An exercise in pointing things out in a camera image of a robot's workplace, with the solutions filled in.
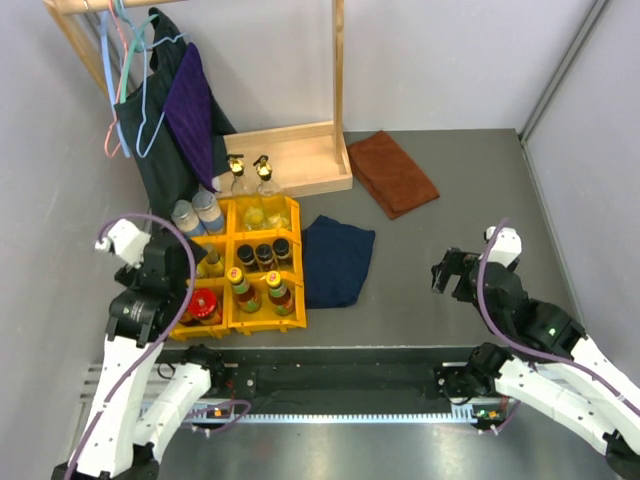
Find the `small yellow label bottle back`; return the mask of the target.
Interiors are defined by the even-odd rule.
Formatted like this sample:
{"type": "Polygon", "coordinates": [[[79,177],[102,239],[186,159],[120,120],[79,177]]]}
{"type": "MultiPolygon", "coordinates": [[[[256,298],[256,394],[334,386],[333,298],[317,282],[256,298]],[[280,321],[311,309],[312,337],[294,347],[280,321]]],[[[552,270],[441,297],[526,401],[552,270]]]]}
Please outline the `small yellow label bottle back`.
{"type": "Polygon", "coordinates": [[[207,254],[204,258],[204,266],[211,278],[220,278],[225,275],[224,258],[211,244],[206,245],[207,254]]]}

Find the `small yellow label bottle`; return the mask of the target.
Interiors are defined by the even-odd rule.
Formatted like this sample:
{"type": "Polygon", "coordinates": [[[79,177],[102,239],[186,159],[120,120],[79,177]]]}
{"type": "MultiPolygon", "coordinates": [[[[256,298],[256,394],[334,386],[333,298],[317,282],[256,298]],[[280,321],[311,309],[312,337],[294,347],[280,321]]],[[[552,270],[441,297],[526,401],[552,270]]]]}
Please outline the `small yellow label bottle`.
{"type": "Polygon", "coordinates": [[[208,272],[204,266],[204,263],[201,262],[196,265],[196,278],[197,279],[205,279],[208,277],[208,272]]]}
{"type": "Polygon", "coordinates": [[[206,245],[207,254],[204,258],[204,266],[211,278],[220,278],[225,275],[224,258],[211,244],[206,245]]]}

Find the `red lid jar front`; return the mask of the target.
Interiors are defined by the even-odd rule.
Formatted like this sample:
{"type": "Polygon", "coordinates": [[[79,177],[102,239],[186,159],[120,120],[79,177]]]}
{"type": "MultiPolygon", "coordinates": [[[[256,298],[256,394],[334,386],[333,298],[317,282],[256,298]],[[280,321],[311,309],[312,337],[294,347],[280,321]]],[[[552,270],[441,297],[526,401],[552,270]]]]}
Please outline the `red lid jar front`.
{"type": "Polygon", "coordinates": [[[223,320],[223,309],[217,295],[209,289],[197,289],[191,297],[188,312],[202,325],[219,325],[223,320]]]}

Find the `red lid jar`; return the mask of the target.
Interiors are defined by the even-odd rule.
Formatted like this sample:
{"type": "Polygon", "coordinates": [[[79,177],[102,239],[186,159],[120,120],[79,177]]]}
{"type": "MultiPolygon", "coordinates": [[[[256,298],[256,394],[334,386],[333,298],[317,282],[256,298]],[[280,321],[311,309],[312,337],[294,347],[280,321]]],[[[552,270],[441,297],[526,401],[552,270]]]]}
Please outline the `red lid jar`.
{"type": "Polygon", "coordinates": [[[179,325],[184,327],[191,327],[198,324],[198,319],[191,313],[191,304],[188,304],[187,309],[179,320],[179,325]]]}
{"type": "Polygon", "coordinates": [[[223,320],[223,309],[217,295],[209,289],[197,289],[191,297],[188,312],[202,325],[219,325],[223,320]]]}

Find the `white salt canister front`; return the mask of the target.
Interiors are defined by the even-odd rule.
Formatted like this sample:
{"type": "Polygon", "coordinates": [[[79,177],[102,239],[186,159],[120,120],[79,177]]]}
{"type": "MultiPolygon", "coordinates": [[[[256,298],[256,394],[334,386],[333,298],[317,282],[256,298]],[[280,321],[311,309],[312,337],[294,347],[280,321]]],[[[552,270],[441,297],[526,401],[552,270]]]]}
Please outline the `white salt canister front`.
{"type": "Polygon", "coordinates": [[[192,204],[186,200],[180,199],[174,204],[171,212],[171,220],[187,237],[193,238],[207,234],[192,204]]]}

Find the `white salt canister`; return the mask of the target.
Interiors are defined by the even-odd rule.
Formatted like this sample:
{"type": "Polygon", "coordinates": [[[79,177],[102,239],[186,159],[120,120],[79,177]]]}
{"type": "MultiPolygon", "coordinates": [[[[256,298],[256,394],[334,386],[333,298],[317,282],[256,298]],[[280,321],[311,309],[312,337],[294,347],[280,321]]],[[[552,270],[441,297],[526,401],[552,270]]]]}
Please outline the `white salt canister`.
{"type": "Polygon", "coordinates": [[[187,237],[193,238],[207,234],[192,204],[186,200],[180,199],[174,204],[171,212],[171,220],[187,237]]]}
{"type": "Polygon", "coordinates": [[[208,190],[199,191],[192,198],[192,206],[210,235],[223,234],[225,218],[213,193],[208,190]]]}

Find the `white salt canister back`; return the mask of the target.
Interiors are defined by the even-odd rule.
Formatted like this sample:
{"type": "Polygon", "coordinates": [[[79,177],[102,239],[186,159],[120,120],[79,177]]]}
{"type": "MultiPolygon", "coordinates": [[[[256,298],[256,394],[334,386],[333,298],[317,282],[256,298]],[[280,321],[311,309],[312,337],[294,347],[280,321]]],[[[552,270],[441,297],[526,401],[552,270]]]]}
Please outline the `white salt canister back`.
{"type": "Polygon", "coordinates": [[[223,234],[225,218],[213,193],[208,190],[199,191],[192,198],[192,206],[210,235],[223,234]]]}

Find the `black cap spice jar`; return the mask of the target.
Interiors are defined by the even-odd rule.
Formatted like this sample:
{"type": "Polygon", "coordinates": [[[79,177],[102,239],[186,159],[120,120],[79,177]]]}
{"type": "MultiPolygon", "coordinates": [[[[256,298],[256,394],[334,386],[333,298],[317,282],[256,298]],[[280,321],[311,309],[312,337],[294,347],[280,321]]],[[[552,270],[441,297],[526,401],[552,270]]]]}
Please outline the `black cap spice jar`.
{"type": "Polygon", "coordinates": [[[293,269],[292,247],[286,238],[277,238],[272,244],[272,250],[281,270],[293,269]]]}
{"type": "Polygon", "coordinates": [[[237,248],[237,258],[247,273],[255,273],[260,270],[253,248],[248,244],[242,244],[237,248]]]}
{"type": "Polygon", "coordinates": [[[277,262],[270,245],[262,243],[255,249],[256,259],[262,271],[268,272],[277,269],[277,262]]]}

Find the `sauce bottle yellow cap front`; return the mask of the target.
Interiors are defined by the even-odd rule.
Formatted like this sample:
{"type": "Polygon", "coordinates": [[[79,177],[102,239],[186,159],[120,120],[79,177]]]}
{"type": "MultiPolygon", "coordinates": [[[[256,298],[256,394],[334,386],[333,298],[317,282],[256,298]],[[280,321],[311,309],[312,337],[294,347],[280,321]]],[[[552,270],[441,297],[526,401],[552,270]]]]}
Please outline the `sauce bottle yellow cap front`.
{"type": "Polygon", "coordinates": [[[226,278],[230,283],[234,299],[242,311],[255,313],[261,308],[260,295],[246,279],[240,268],[230,268],[226,273],[226,278]]]}

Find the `sauce bottle yellow cap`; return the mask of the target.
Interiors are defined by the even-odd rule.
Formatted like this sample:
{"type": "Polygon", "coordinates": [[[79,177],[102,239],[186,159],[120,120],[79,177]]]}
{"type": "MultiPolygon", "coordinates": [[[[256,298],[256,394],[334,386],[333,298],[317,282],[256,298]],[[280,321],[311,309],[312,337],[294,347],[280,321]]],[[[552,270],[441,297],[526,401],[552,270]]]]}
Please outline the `sauce bottle yellow cap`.
{"type": "Polygon", "coordinates": [[[292,314],[295,311],[295,298],[280,272],[276,270],[268,272],[265,281],[274,312],[280,316],[292,314]]]}
{"type": "Polygon", "coordinates": [[[226,278],[230,283],[234,299],[242,311],[255,313],[261,308],[260,295],[246,279],[240,268],[230,268],[226,273],[226,278]]]}

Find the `sauce bottle yellow cap back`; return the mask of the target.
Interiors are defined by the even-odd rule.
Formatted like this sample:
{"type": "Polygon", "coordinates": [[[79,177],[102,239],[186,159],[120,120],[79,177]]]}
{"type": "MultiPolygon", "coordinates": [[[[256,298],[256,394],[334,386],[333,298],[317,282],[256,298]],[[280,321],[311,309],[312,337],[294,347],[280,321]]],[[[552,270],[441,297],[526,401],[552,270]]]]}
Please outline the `sauce bottle yellow cap back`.
{"type": "Polygon", "coordinates": [[[295,311],[295,298],[280,272],[276,270],[268,272],[265,281],[274,312],[280,316],[292,314],[295,311]]]}

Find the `clear oil bottle gold cap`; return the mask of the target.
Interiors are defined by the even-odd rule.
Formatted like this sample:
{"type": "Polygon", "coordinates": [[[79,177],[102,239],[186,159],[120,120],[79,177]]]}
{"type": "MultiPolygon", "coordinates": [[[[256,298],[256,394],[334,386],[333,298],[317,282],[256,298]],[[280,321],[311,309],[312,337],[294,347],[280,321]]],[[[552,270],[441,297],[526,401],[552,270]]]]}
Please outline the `clear oil bottle gold cap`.
{"type": "Polygon", "coordinates": [[[267,225],[271,229],[291,228],[290,209],[281,186],[273,178],[273,168],[267,155],[261,155],[253,166],[260,179],[257,191],[261,197],[267,225]]]}

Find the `small yellow label bottle front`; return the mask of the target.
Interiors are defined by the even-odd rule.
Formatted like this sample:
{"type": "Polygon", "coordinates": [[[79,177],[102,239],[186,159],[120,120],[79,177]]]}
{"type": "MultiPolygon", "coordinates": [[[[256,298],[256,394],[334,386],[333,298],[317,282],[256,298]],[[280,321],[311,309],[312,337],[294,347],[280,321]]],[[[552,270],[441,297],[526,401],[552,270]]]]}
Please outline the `small yellow label bottle front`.
{"type": "Polygon", "coordinates": [[[197,279],[205,279],[208,277],[208,272],[204,266],[204,263],[201,262],[196,265],[196,278],[197,279]]]}

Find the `red lid jar back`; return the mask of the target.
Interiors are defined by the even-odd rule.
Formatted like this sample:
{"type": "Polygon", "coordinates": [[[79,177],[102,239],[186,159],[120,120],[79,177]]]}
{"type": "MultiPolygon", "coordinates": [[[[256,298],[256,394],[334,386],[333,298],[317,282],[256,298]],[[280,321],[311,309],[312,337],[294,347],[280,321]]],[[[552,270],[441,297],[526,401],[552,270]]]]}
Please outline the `red lid jar back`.
{"type": "Polygon", "coordinates": [[[198,319],[191,313],[191,304],[188,304],[187,309],[179,320],[179,325],[184,327],[191,327],[198,324],[198,319]]]}

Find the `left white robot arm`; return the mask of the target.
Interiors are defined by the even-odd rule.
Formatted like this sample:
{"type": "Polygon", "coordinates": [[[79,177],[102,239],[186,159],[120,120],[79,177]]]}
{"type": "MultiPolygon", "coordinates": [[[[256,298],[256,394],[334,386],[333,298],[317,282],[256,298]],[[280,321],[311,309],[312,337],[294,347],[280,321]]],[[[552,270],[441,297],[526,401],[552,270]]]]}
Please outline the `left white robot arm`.
{"type": "Polygon", "coordinates": [[[189,347],[161,394],[142,407],[147,383],[171,329],[185,313],[196,264],[205,251],[180,233],[109,230],[97,248],[126,265],[125,286],[109,307],[104,357],[89,419],[55,479],[155,479],[164,452],[193,406],[226,387],[220,354],[189,347]]]}

